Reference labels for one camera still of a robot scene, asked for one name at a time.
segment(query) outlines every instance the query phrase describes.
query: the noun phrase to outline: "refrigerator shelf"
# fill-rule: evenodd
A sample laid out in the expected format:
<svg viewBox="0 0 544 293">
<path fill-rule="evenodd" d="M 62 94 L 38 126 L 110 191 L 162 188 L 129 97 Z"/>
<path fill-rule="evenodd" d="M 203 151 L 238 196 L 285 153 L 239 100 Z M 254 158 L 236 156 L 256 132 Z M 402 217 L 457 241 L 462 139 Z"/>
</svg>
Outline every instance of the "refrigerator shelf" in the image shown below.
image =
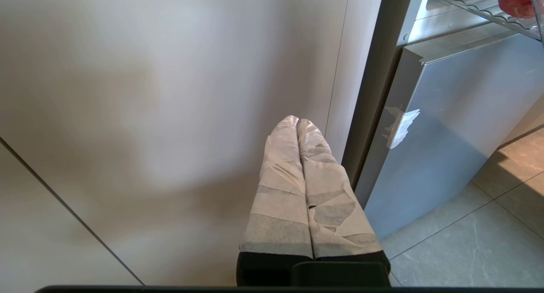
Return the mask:
<svg viewBox="0 0 544 293">
<path fill-rule="evenodd" d="M 536 18 L 516 18 L 503 12 L 499 8 L 498 0 L 444 0 L 454 6 L 463 8 L 468 12 L 472 12 L 478 16 L 486 18 L 491 22 L 495 22 L 518 33 L 543 41 L 542 20 L 544 19 L 544 11 L 540 10 L 540 6 L 536 3 L 542 3 L 543 0 L 532 0 L 535 7 Z"/>
</svg>

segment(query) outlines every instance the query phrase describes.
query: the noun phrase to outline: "apple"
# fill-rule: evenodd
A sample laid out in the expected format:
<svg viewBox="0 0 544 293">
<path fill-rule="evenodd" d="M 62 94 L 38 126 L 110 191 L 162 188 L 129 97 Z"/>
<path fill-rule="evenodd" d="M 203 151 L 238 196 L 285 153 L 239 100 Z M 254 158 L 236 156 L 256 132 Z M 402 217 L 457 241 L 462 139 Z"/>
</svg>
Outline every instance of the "apple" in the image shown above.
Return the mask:
<svg viewBox="0 0 544 293">
<path fill-rule="evenodd" d="M 499 7 L 516 18 L 533 18 L 535 16 L 531 0 L 499 0 Z"/>
</svg>

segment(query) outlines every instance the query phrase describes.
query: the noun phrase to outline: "tile floor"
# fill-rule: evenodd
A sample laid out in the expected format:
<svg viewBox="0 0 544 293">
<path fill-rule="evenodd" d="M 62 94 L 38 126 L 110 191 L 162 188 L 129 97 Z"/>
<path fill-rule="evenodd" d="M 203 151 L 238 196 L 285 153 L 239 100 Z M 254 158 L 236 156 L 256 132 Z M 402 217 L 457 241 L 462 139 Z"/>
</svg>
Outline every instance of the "tile floor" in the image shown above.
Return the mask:
<svg viewBox="0 0 544 293">
<path fill-rule="evenodd" d="M 0 144 L 0 292 L 55 284 L 139 285 Z"/>
<path fill-rule="evenodd" d="M 382 244 L 393 285 L 544 287 L 544 130 L 496 151 L 460 196 Z"/>
</svg>

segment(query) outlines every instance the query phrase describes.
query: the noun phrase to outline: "refrigerator door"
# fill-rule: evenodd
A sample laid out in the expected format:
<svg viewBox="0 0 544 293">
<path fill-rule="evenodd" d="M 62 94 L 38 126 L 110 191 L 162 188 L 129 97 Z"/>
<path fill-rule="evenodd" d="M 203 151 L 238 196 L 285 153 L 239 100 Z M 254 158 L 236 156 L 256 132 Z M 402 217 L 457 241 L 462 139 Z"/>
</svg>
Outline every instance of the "refrigerator door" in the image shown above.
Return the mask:
<svg viewBox="0 0 544 293">
<path fill-rule="evenodd" d="M 355 190 L 376 235 L 459 194 L 543 83 L 540 43 L 497 24 L 404 47 Z"/>
</svg>

